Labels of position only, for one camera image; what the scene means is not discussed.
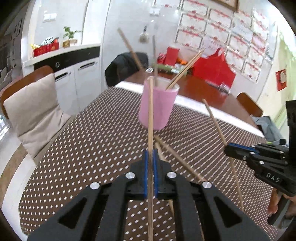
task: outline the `green plant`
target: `green plant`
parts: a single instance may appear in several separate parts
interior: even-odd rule
[[[75,30],[73,32],[73,31],[70,30],[70,27],[64,27],[64,30],[65,30],[64,38],[68,37],[69,39],[73,39],[74,34],[82,32],[82,31],[78,31],[78,30]]]

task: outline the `wooden chair back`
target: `wooden chair back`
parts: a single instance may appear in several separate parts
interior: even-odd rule
[[[4,87],[0,92],[1,99],[1,109],[6,118],[8,118],[6,110],[4,108],[4,101],[12,96],[14,93],[29,85],[30,83],[36,82],[37,80],[53,73],[54,71],[50,66],[42,66],[41,68],[35,70],[31,74],[23,77],[20,80],[12,81],[6,87]]]
[[[237,100],[250,115],[256,117],[261,117],[263,115],[262,109],[246,93],[240,93],[237,96]]]

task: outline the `silver screw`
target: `silver screw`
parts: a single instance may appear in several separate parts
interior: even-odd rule
[[[99,183],[91,183],[90,184],[90,187],[92,190],[96,190],[100,187],[100,184]]]
[[[202,183],[202,186],[203,186],[204,188],[211,188],[211,187],[212,187],[212,184],[211,184],[210,182],[206,181],[206,182],[203,182],[203,183]]]
[[[133,172],[128,172],[128,173],[126,173],[126,178],[127,179],[133,179],[133,178],[135,178],[135,174],[133,173]]]
[[[175,178],[176,176],[177,176],[177,174],[175,172],[168,172],[167,173],[168,178]]]

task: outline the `cabinet door handle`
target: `cabinet door handle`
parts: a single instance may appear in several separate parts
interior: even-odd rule
[[[71,74],[71,72],[69,72],[69,73],[66,72],[66,73],[63,73],[63,74],[61,74],[61,75],[55,77],[55,82],[57,82],[57,81],[59,81],[59,80],[65,78],[65,77],[67,77],[67,76],[70,75],[70,74]]]
[[[91,63],[85,64],[85,65],[82,65],[82,66],[80,66],[80,68],[78,70],[86,69],[90,66],[94,66],[95,64],[96,64],[96,62],[91,62]]]

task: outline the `table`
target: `table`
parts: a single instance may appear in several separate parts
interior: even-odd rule
[[[57,137],[30,177],[19,204],[25,234],[29,235],[92,182],[112,182],[128,172],[131,163],[142,159],[142,151],[147,148],[147,129],[137,118],[140,100],[141,95],[134,91],[109,88]],[[265,141],[230,123],[218,122],[228,142],[252,145]],[[168,125],[155,134],[239,204],[223,144],[211,118],[175,105]],[[175,172],[195,181],[170,153],[165,151],[164,156]],[[235,166],[246,214],[274,239],[277,231],[266,222],[272,187],[256,179],[245,162],[235,161]],[[148,239],[147,216],[146,202],[129,203],[124,240]],[[153,224],[154,240],[175,240],[174,220],[167,201],[154,199]]]
[[[172,79],[173,75],[159,73],[161,77]],[[143,81],[149,76],[145,72],[137,72],[127,78],[125,81],[143,84]],[[190,99],[202,102],[202,99],[206,99],[208,104],[216,109],[222,110],[227,114],[235,116],[244,122],[257,128],[256,124],[250,117],[249,113],[243,108],[243,106],[232,95],[227,95],[220,92],[213,86],[210,86],[204,80],[196,78],[192,75],[186,75],[182,77],[178,84],[180,86],[179,95],[188,97]]]

